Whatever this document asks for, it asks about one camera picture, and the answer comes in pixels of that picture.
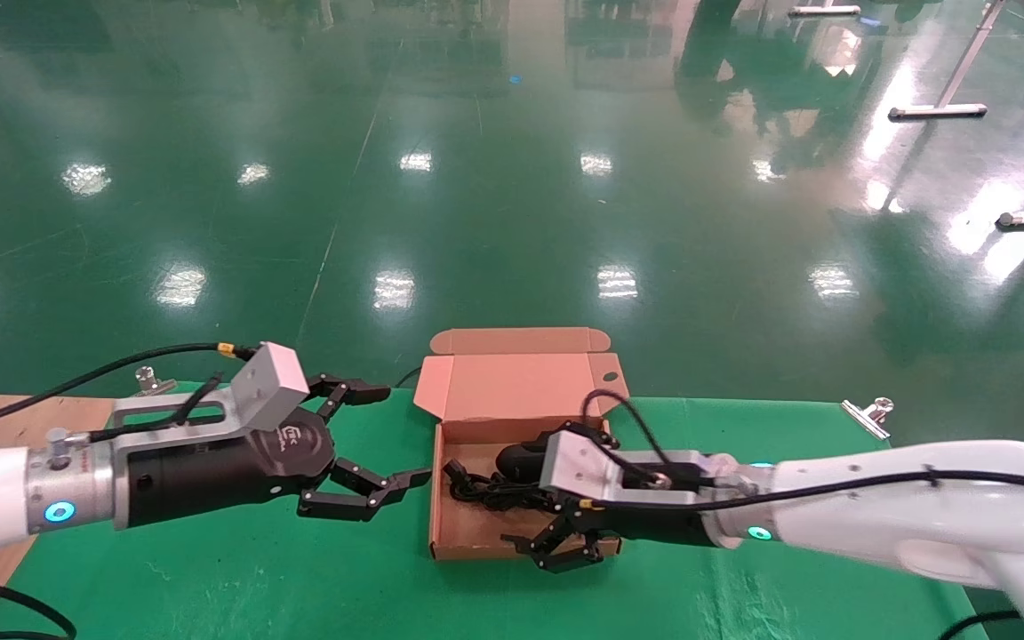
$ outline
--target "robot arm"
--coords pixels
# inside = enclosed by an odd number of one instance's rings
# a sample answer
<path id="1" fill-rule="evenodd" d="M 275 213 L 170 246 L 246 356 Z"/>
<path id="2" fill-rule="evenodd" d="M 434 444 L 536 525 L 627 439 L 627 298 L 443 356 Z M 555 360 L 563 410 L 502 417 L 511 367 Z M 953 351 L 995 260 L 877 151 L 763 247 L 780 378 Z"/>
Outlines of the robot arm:
<path id="1" fill-rule="evenodd" d="M 601 562 L 596 542 L 605 536 L 724 549 L 755 538 L 1004 590 L 1024 614 L 1024 486 L 940 479 L 940 469 L 1024 476 L 1024 442 L 944 441 L 776 466 L 670 451 L 674 467 L 667 468 L 653 451 L 614 454 L 675 479 L 670 485 L 649 482 L 617 466 L 582 434 L 556 432 L 549 438 L 541 486 L 561 497 L 560 513 L 536 539 L 509 538 L 517 551 L 543 569 L 564 571 Z M 923 479 L 768 498 L 896 474 Z M 729 500 L 751 503 L 708 508 Z M 582 548 L 556 552 L 573 535 L 584 536 Z"/>
<path id="2" fill-rule="evenodd" d="M 138 432 L 135 416 L 173 414 L 188 395 L 115 400 L 110 430 L 53 429 L 48 447 L 0 449 L 0 547 L 97 520 L 119 529 L 284 496 L 298 497 L 302 517 L 369 520 L 430 471 L 370 473 L 336 457 L 327 424 L 342 404 L 388 396 L 362 381 L 308 380 L 293 349 L 266 343 L 197 404 L 214 417 Z M 312 397 L 326 398 L 317 413 L 300 407 Z M 318 490 L 327 478 L 356 496 Z"/>

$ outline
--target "cardboard box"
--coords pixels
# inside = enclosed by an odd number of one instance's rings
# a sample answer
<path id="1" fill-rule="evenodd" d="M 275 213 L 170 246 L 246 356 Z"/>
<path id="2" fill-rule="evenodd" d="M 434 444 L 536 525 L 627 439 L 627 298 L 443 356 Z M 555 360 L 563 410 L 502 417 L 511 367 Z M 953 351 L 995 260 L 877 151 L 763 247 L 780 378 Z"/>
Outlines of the cardboard box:
<path id="1" fill-rule="evenodd" d="M 434 440 L 434 479 L 429 516 L 429 550 L 438 560 L 515 558 L 501 535 L 532 538 L 552 515 L 531 509 L 488 511 L 457 502 L 441 467 L 455 458 L 473 474 L 492 474 L 496 456 L 508 444 L 536 440 L 540 433 L 580 418 L 584 397 L 595 388 L 627 393 L 610 339 L 586 327 L 532 329 L 451 329 L 429 343 L 434 355 L 422 364 L 414 402 L 440 418 Z M 593 427 L 616 401 L 596 398 Z M 580 546 L 572 538 L 556 552 Z M 600 543 L 617 554 L 617 540 Z"/>

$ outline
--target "box flap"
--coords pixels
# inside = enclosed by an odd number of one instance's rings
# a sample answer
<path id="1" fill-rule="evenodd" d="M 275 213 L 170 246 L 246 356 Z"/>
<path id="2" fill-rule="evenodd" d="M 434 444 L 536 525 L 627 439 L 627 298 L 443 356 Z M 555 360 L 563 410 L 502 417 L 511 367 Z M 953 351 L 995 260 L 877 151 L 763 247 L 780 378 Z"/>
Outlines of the box flap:
<path id="1" fill-rule="evenodd" d="M 429 347 L 438 355 L 596 353 L 610 348 L 610 338 L 588 327 L 449 329 L 434 336 Z"/>
<path id="2" fill-rule="evenodd" d="M 629 395 L 618 357 L 593 353 L 609 347 L 596 329 L 452 329 L 430 346 L 453 355 L 426 357 L 414 402 L 443 421 L 577 417 L 593 389 Z M 616 404 L 597 398 L 589 415 Z"/>

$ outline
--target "green epoxy floor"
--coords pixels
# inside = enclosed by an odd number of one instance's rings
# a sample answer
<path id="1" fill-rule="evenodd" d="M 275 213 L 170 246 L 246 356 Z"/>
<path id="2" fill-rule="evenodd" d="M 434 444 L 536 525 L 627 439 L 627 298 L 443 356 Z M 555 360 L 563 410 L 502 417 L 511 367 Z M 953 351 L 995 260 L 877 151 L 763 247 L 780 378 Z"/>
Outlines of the green epoxy floor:
<path id="1" fill-rule="evenodd" d="M 1024 8 L 959 91 L 986 118 L 895 125 L 983 2 L 793 4 L 0 0 L 0 393 L 188 340 L 393 381 L 443 328 L 590 325 L 639 395 L 1024 440 L 1024 233 L 991 224 Z"/>

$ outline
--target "black wire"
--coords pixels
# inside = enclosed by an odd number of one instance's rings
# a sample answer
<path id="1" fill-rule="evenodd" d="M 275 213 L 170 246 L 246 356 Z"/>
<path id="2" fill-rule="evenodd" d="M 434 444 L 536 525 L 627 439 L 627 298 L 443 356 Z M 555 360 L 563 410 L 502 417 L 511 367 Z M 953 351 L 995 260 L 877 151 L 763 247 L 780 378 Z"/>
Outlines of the black wire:
<path id="1" fill-rule="evenodd" d="M 60 385 L 48 390 L 44 390 L 42 393 L 37 395 L 32 395 L 25 400 L 15 401 L 13 404 L 7 404 L 0 408 L 0 418 L 9 416 L 22 411 L 29 407 L 36 406 L 39 401 L 48 400 L 49 398 L 61 395 L 61 393 L 68 392 L 73 388 L 80 387 L 86 382 L 95 381 L 97 378 L 104 376 L 105 374 L 111 374 L 117 372 L 118 369 L 127 368 L 127 366 L 137 364 L 141 360 L 150 360 L 153 357 L 159 357 L 162 355 L 170 355 L 170 353 L 186 353 L 190 351 L 218 351 L 219 343 L 194 343 L 194 344 L 177 344 L 171 346 L 164 346 L 160 348 L 151 348 L 147 351 L 142 351 L 139 353 L 134 353 L 133 355 L 127 355 L 122 357 L 121 360 L 110 361 L 109 365 L 103 365 L 100 368 L 93 369 L 92 372 L 88 374 L 81 374 L 72 381 L 61 382 Z"/>
<path id="2" fill-rule="evenodd" d="M 457 461 L 444 463 L 444 475 L 450 478 L 447 494 L 459 502 L 479 502 L 488 511 L 509 509 L 540 509 L 551 511 L 555 502 L 549 492 L 540 488 L 540 482 L 510 481 L 500 471 L 490 477 L 470 474 Z"/>
<path id="3" fill-rule="evenodd" d="M 37 631 L 0 631 L 0 640 L 74 640 L 74 637 L 78 636 L 78 628 L 75 628 L 74 624 L 70 623 L 70 618 L 59 614 L 56 609 L 44 603 L 44 601 L 31 598 L 31 596 L 25 595 L 25 593 L 19 591 L 14 591 L 9 587 L 0 587 L 0 598 L 11 600 L 12 603 L 22 604 L 22 606 L 37 612 L 37 614 L 45 616 L 46 620 L 57 625 L 57 627 L 60 627 L 66 632 L 65 636 L 54 636 L 52 633 Z"/>
<path id="4" fill-rule="evenodd" d="M 401 385 L 406 384 L 406 381 L 409 381 L 410 378 L 416 376 L 419 373 L 421 373 L 421 366 L 418 366 L 416 369 L 412 370 L 412 372 L 410 372 L 409 374 L 404 374 L 403 376 L 401 376 L 401 380 L 394 383 L 394 388 L 400 387 Z"/>
<path id="5" fill-rule="evenodd" d="M 627 411 L 629 411 L 630 417 L 635 419 L 635 422 L 637 422 L 638 424 L 638 428 L 641 428 L 643 430 L 643 436 L 646 436 L 646 441 L 650 443 L 650 449 L 653 449 L 654 454 L 657 455 L 659 461 L 663 461 L 663 463 L 665 463 L 667 470 L 667 477 L 670 477 L 671 479 L 677 479 L 678 481 L 681 482 L 687 482 L 687 483 L 697 482 L 698 478 L 691 479 L 685 477 L 675 477 L 676 475 L 678 475 L 676 474 L 677 467 L 675 466 L 675 463 L 671 462 L 671 459 L 667 457 L 666 451 L 663 451 L 663 446 L 658 445 L 657 439 L 654 437 L 654 433 L 651 432 L 650 427 L 646 425 L 646 421 L 643 421 L 642 415 L 638 413 L 638 410 L 635 409 L 634 404 L 630 403 L 630 400 L 627 400 L 626 397 L 623 397 L 621 394 L 613 392 L 613 390 L 598 388 L 588 393 L 587 397 L 584 397 L 583 406 L 580 409 L 580 419 L 584 425 L 590 426 L 590 417 L 589 417 L 590 403 L 592 403 L 592 401 L 596 397 L 610 397 L 611 400 L 617 401 L 618 404 L 622 404 L 627 409 Z M 602 453 L 605 454 L 606 457 L 610 458 L 611 462 L 614 462 L 615 465 L 623 467 L 623 469 L 629 470 L 631 473 L 637 474 L 639 477 L 647 477 L 651 479 L 656 477 L 653 471 L 650 471 L 649 469 L 643 469 L 643 467 L 639 467 L 634 462 L 626 461 L 626 459 L 621 457 L 621 455 L 613 453 L 613 451 L 610 451 L 608 446 L 604 445 L 602 442 L 598 440 L 595 440 L 595 438 L 589 438 L 589 440 L 593 441 L 595 446 L 598 446 L 598 450 L 602 451 Z"/>
<path id="6" fill-rule="evenodd" d="M 996 623 L 1000 620 L 1021 620 L 1020 612 L 1011 609 L 1009 611 L 990 611 L 985 612 L 985 614 L 975 614 L 972 616 L 965 616 L 965 618 L 959 620 L 957 623 L 950 625 L 950 629 L 943 632 L 942 636 L 939 636 L 939 640 L 952 640 L 959 633 L 965 631 L 967 628 L 974 627 L 976 624 L 983 623 Z"/>
<path id="7" fill-rule="evenodd" d="M 657 503 L 650 502 L 603 502 L 603 500 L 594 500 L 594 502 L 592 502 L 592 506 L 622 509 L 651 509 L 659 511 L 720 511 L 723 509 L 735 509 L 736 507 L 763 505 L 765 502 L 780 502 L 780 500 L 812 498 L 814 496 L 823 496 L 825 494 L 836 494 L 838 490 L 879 486 L 885 485 L 885 483 L 898 483 L 905 481 L 926 481 L 935 483 L 936 481 L 944 481 L 944 479 L 958 479 L 958 481 L 995 481 L 1013 483 L 1013 485 L 1017 486 L 1024 486 L 1024 476 L 1017 474 L 1002 474 L 998 473 L 998 471 L 928 469 L 926 471 L 906 471 L 901 474 L 886 474 L 882 476 L 857 478 L 853 479 L 853 481 L 820 483 L 820 485 L 779 490 L 775 492 L 775 494 L 763 494 L 746 498 L 719 500 L 719 502 L 707 502 L 702 503 L 702 505 L 657 505 Z"/>
<path id="8" fill-rule="evenodd" d="M 135 425 L 123 425 L 114 429 L 101 429 L 97 432 L 89 432 L 89 441 L 105 441 L 113 440 L 113 438 L 122 436 L 122 434 L 137 434 L 144 432 L 155 432 L 155 430 L 166 429 L 173 425 L 183 425 L 184 422 L 188 422 L 187 416 L 196 409 L 196 406 L 200 403 L 209 393 L 214 392 L 216 387 L 219 387 L 219 383 L 223 380 L 224 373 L 216 372 L 212 374 L 211 378 L 208 378 L 207 382 L 200 385 L 199 389 L 191 392 L 188 395 L 184 403 L 176 408 L 171 416 L 167 418 L 160 418 L 159 421 L 148 421 L 139 422 Z M 206 424 L 206 421 L 201 421 L 200 424 Z"/>

